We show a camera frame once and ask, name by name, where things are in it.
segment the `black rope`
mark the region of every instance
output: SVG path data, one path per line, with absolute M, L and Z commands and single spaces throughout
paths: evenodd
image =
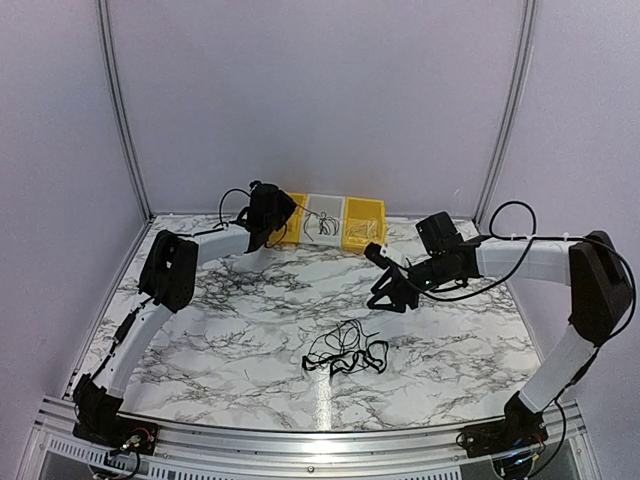
M 286 223 L 284 224 L 284 232 L 282 232 L 282 235 L 280 236 L 280 238 L 276 241 L 276 243 L 272 243 L 271 245 L 265 244 L 264 248 L 273 248 L 276 245 L 278 245 L 283 239 L 284 237 L 287 236 L 287 230 L 289 228 L 289 225 L 287 225 Z
M 369 341 L 379 333 L 367 335 L 359 320 L 347 320 L 313 341 L 302 357 L 302 368 L 310 372 L 328 365 L 330 378 L 336 373 L 349 375 L 369 367 L 382 373 L 387 368 L 389 343 Z
M 302 210 L 307 212 L 304 222 L 302 224 L 302 231 L 304 234 L 311 240 L 313 237 L 309 234 L 309 220 L 311 217 L 315 217 L 318 220 L 318 234 L 324 236 L 335 237 L 338 235 L 338 231 L 340 230 L 340 221 L 337 219 L 330 217 L 327 215 L 327 212 L 316 213 L 308 208 L 303 207 L 302 205 L 298 205 Z
M 209 233 L 217 233 L 217 232 L 222 232 L 224 231 L 224 229 L 229 225 L 229 222 L 226 222 L 222 216 L 222 208 L 224 206 L 224 201 L 226 200 L 227 196 L 230 193 L 233 192 L 239 192 L 239 193 L 243 193 L 245 194 L 247 197 L 251 198 L 251 194 L 249 192 L 247 192 L 246 190 L 243 190 L 241 188 L 230 188 L 229 190 L 227 190 L 224 195 L 222 195 L 222 198 L 220 198 L 220 202 L 218 203 L 218 223 L 216 223 L 213 227 L 211 227 L 208 230 L 202 230 L 200 232 L 195 232 L 195 233 L 177 233 L 176 235 L 178 237 L 187 237 L 187 238 L 195 238 L 195 237 L 199 237 L 201 235 L 207 235 Z
M 138 450 L 135 448 L 130 448 L 127 450 L 116 450 L 115 452 L 110 452 L 109 455 L 104 456 L 103 465 L 105 467 L 111 467 L 111 465 L 109 465 L 108 463 L 109 456 L 117 456 L 117 455 L 120 455 L 121 453 L 128 453 L 128 452 L 133 452 L 136 456 L 136 464 L 133 467 L 133 470 L 131 472 L 127 472 L 124 469 L 121 473 L 116 473 L 116 474 L 113 474 L 108 470 L 96 472 L 93 470 L 93 468 L 91 468 L 91 465 L 87 464 L 89 467 L 89 471 L 93 474 L 93 478 L 97 478 L 99 480 L 131 480 L 132 478 L 134 478 L 140 471 L 140 464 L 142 463 L 140 454 L 138 453 Z

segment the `marble surface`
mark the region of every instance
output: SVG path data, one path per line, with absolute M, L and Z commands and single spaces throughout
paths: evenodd
M 96 368 L 134 308 L 157 232 L 194 232 L 213 216 L 156 219 L 87 353 Z M 416 219 L 390 218 L 387 242 L 425 257 Z M 457 222 L 465 238 L 471 222 Z M 502 412 L 539 360 L 505 287 L 456 303 L 422 299 L 405 314 L 366 308 L 382 270 L 330 247 L 282 245 L 205 264 L 192 303 L 159 331 L 131 377 L 122 410 L 218 426 L 277 430 L 395 429 Z M 470 288 L 488 280 L 471 283 Z M 305 372 L 313 340 L 357 318 L 390 344 L 388 367 L 354 375 Z

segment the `enclosure wall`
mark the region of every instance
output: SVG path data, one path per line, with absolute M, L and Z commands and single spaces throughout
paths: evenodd
M 609 232 L 640 276 L 640 4 L 541 2 L 534 54 L 493 208 L 526 200 L 543 234 Z M 530 228 L 505 212 L 502 233 Z M 546 355 L 565 329 L 569 292 L 514 281 Z M 577 396 L 603 478 L 640 478 L 640 324 L 605 346 Z
M 499 0 L 112 2 L 153 208 L 214 211 L 261 178 L 471 216 L 522 13 Z
M 142 226 L 91 1 L 0 3 L 0 476 Z

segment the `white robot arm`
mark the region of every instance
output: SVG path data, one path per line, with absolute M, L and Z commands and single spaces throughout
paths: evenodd
M 595 360 L 621 317 L 635 302 L 620 255 L 604 232 L 587 237 L 537 237 L 514 240 L 480 236 L 464 242 L 446 213 L 416 226 L 431 258 L 411 265 L 388 246 L 370 244 L 367 258 L 386 269 L 371 289 L 372 309 L 402 313 L 417 308 L 419 295 L 451 290 L 451 281 L 466 285 L 469 278 L 496 277 L 501 283 L 517 276 L 571 287 L 572 313 L 566 332 L 525 386 L 505 405 L 505 419 L 462 429 L 460 445 L 469 457 L 491 455 L 527 446 L 548 437 L 542 412 L 564 390 L 579 381 Z M 460 298 L 436 298 L 452 301 Z
M 198 265 L 259 249 L 271 233 L 286 224 L 296 207 L 275 185 L 254 182 L 249 206 L 235 221 L 193 235 L 168 230 L 158 233 L 138 285 L 139 293 L 148 298 L 118 327 L 98 369 L 83 375 L 74 389 L 78 415 L 75 436 L 122 449 L 130 443 L 127 439 L 138 438 L 136 432 L 144 431 L 147 441 L 141 453 L 153 453 L 157 425 L 118 415 L 127 383 L 144 350 L 162 325 L 191 302 Z
M 160 238 L 172 235 L 170 232 L 161 232 Z M 233 224 L 221 227 L 220 231 L 198 237 L 197 266 L 216 258 L 246 253 L 249 249 L 250 237 L 251 234 L 246 228 Z M 94 376 L 95 386 L 105 388 L 107 395 L 122 398 L 129 383 L 129 377 L 149 342 L 174 313 L 158 301 L 143 302 L 140 309 L 134 315 L 130 315 L 129 321 L 125 320 L 116 332 L 116 348 L 110 355 L 106 368 Z

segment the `aluminum frame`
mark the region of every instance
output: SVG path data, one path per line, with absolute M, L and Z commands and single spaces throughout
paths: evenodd
M 511 138 L 515 117 L 520 102 L 522 101 L 522 94 L 529 74 L 529 65 L 533 54 L 533 34 L 537 11 L 538 0 L 525 0 L 516 61 L 513 67 L 507 103 L 504 113 L 502 114 L 502 122 L 491 156 L 491 162 L 489 163 L 489 169 L 487 170 L 487 176 L 480 191 L 480 197 L 478 198 L 476 210 L 473 215 L 473 221 L 476 225 L 482 225 L 486 219 L 487 210 L 493 199 L 500 172 L 502 171 L 507 156 L 507 149 L 509 148 L 509 140 Z
M 149 197 L 142 178 L 138 155 L 133 142 L 133 136 L 131 135 L 129 121 L 127 119 L 127 111 L 120 85 L 120 76 L 118 75 L 118 64 L 116 62 L 116 52 L 113 41 L 108 0 L 96 0 L 96 10 L 100 30 L 100 43 L 102 45 L 102 55 L 105 64 L 105 73 L 107 76 L 111 103 L 113 105 L 116 127 L 118 128 L 118 136 L 120 137 L 120 143 L 122 145 L 122 154 L 127 165 L 127 171 L 129 172 L 131 185 L 136 197 L 136 202 L 138 203 L 140 214 L 143 219 L 148 221 L 153 218 L 153 210 L 149 203 Z
M 581 478 L 599 480 L 599 475 L 590 466 L 590 454 L 584 439 L 586 430 L 580 411 L 575 402 L 565 404 L 564 409 L 567 438 L 572 447 L 581 450 L 581 454 L 574 451 L 574 458 L 580 462 L 581 475 L 590 475 Z M 144 416 L 125 415 L 149 420 Z M 106 448 L 72 437 L 75 421 L 73 403 L 45 397 L 18 480 L 38 478 L 44 457 L 51 450 L 51 439 L 72 443 L 71 448 L 75 445 L 91 450 L 95 458 L 100 458 L 100 453 L 104 453 Z M 455 472 L 461 465 L 489 458 L 469 459 L 455 443 L 461 427 L 477 422 L 404 430 L 305 433 L 153 421 L 160 425 L 156 453 L 153 457 L 143 458 L 146 473 L 140 478 L 180 479 L 180 472 L 188 470 L 187 473 L 195 472 L 194 475 L 206 473 L 210 478 L 229 480 L 316 477 L 421 480 L 434 472 Z M 560 412 L 550 408 L 545 413 L 545 422 L 550 435 L 547 443 L 553 448 L 562 432 Z

